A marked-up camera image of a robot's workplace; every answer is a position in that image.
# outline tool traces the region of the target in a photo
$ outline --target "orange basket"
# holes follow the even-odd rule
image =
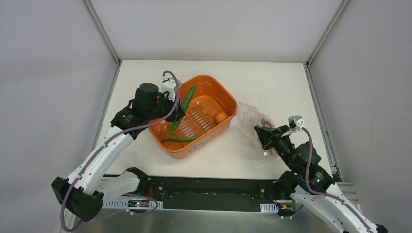
[[[149,127],[150,133],[159,146],[174,159],[184,159],[207,142],[229,128],[230,121],[236,114],[235,98],[212,76],[198,75],[184,82],[180,87],[180,99],[184,100],[189,88],[196,86],[196,91],[186,110],[186,116],[173,135],[169,135],[171,123],[162,121]],[[219,112],[229,116],[216,125],[214,117]],[[162,142],[167,138],[189,138],[200,136],[191,142]]]

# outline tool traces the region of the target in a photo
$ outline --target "green vegetable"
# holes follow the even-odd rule
[[[195,91],[196,91],[196,86],[192,86],[192,87],[189,89],[188,93],[186,94],[186,97],[185,97],[185,99],[184,99],[183,102],[182,102],[183,112],[186,112],[186,110],[188,109],[189,104],[190,104],[190,102],[192,101],[192,98],[193,98],[193,96],[194,96],[194,92],[195,92]],[[180,119],[178,122],[173,123],[173,124],[170,126],[169,135],[172,135],[172,134],[173,134],[173,132],[177,129],[177,127],[179,126],[179,124],[180,124],[181,121],[182,121],[182,119]]]
[[[190,141],[198,139],[199,137],[200,136],[189,137],[189,138],[166,138],[166,139],[163,139],[162,142],[190,142]]]

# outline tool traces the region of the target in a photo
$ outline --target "basket label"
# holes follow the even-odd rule
[[[197,144],[196,146],[190,148],[189,153],[192,152],[194,149],[198,148],[199,146],[203,145],[205,142],[207,142],[208,140],[210,140],[212,138],[212,136],[206,138],[203,142]]]

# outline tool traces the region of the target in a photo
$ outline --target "gray floor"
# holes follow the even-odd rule
[[[84,223],[76,233],[332,233],[317,216],[303,209],[293,220],[273,213],[159,210],[143,216],[102,209],[96,218]]]

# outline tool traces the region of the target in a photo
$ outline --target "robotic arm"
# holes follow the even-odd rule
[[[289,118],[289,126],[255,126],[262,148],[276,150],[291,171],[274,183],[277,190],[297,200],[315,213],[336,233],[387,233],[388,230],[365,218],[343,195],[333,178],[319,166],[321,157],[301,116]],[[304,130],[309,142],[295,148],[289,136]]]
[[[59,203],[82,221],[92,220],[104,203],[137,190],[140,180],[147,176],[130,168],[114,179],[100,182],[118,155],[146,128],[122,133],[124,130],[148,125],[149,121],[167,115],[166,121],[176,122],[185,115],[175,95],[175,91],[179,92],[177,88],[180,82],[174,76],[173,78],[163,75],[162,92],[154,84],[142,84],[136,90],[135,98],[116,113],[104,138],[86,160],[66,179],[57,177],[53,181],[52,188]]]

